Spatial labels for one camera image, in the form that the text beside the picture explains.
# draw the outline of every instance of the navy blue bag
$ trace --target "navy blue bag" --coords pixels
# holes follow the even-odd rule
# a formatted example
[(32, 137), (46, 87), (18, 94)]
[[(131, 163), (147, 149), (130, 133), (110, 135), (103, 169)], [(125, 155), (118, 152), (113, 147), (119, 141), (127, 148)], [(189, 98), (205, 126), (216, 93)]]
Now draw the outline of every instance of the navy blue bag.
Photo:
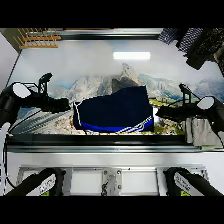
[(77, 130), (95, 132), (154, 131), (153, 107), (145, 86), (121, 89), (74, 105)]

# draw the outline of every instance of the black border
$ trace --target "black border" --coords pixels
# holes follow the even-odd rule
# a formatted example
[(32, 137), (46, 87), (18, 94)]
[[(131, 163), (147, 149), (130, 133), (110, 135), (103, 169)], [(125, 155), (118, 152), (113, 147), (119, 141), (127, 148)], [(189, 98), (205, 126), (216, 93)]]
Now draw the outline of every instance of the black border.
[[(62, 40), (157, 40), (159, 34), (68, 34), (60, 33)], [(185, 135), (47, 135), (14, 134), (8, 145), (17, 146), (192, 146)]]

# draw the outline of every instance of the sky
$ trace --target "sky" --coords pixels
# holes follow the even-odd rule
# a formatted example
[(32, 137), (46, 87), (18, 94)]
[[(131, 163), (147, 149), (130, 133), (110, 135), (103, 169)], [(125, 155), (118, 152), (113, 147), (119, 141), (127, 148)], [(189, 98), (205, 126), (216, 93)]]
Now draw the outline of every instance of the sky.
[[(137, 74), (196, 84), (203, 79), (223, 79), (218, 65), (205, 62), (200, 70), (186, 64), (184, 53), (175, 43), (159, 40), (75, 40), (58, 41), (59, 48), (24, 49), (15, 66), (10, 83), (38, 82), (51, 72), (51, 85), (68, 85), (80, 76), (119, 75), (122, 63), (132, 66)], [(114, 60), (116, 51), (149, 51), (150, 60)]]

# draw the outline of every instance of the white label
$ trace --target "white label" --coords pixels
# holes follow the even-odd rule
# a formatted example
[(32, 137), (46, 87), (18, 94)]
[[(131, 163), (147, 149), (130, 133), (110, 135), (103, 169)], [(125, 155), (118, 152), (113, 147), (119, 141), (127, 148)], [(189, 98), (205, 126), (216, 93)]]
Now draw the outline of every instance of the white label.
[(55, 174), (52, 174), (47, 179), (45, 179), (40, 186), (32, 190), (30, 193), (27, 194), (27, 196), (39, 196), (46, 191), (49, 191), (52, 187), (55, 185)]
[(174, 175), (175, 184), (191, 196), (204, 196), (200, 191), (194, 188), (187, 179), (181, 176), (179, 173), (175, 173)]

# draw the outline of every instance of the blue fabric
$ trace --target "blue fabric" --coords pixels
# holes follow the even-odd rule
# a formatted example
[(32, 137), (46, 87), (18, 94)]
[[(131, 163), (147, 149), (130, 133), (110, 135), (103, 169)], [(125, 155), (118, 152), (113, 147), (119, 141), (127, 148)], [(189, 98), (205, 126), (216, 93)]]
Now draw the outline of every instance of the blue fabric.
[[(134, 127), (150, 116), (153, 118), (145, 86), (123, 88), (111, 95), (86, 99), (78, 106), (78, 111), (81, 126), (74, 106), (75, 128), (97, 132), (117, 132)], [(153, 119), (145, 124), (144, 131), (154, 131)]]

